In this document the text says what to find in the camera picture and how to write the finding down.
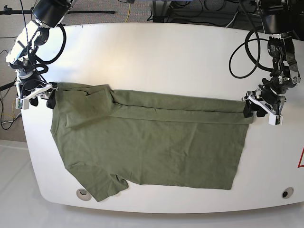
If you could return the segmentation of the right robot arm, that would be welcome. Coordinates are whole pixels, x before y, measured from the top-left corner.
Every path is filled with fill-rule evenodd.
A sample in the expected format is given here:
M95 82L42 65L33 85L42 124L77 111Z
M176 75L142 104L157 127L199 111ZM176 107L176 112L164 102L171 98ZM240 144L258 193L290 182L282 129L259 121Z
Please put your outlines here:
M6 62L16 71L14 85L18 95L17 109L25 110L29 109L30 105L37 106L39 98L46 100L48 108L54 109L57 84L48 83L42 75L48 72L48 65L54 63L65 48L67 35L61 22L74 4L74 0L38 1L32 10L34 19L25 23L24 29L6 56ZM38 48L47 42L50 29L55 27L59 27L63 34L61 48L51 60L42 60L37 56Z

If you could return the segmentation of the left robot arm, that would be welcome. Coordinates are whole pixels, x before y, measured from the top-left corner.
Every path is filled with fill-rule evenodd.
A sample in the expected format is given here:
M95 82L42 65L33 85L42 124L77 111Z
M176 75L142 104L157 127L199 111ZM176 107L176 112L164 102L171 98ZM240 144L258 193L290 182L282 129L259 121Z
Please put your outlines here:
M274 114L278 117L289 88L300 83L300 73L295 59L295 47L289 35L300 19L304 10L302 0L258 0L257 10L261 17L261 29L269 35L267 51L272 57L273 68L270 80L263 78L256 91L246 94L244 117L264 117Z

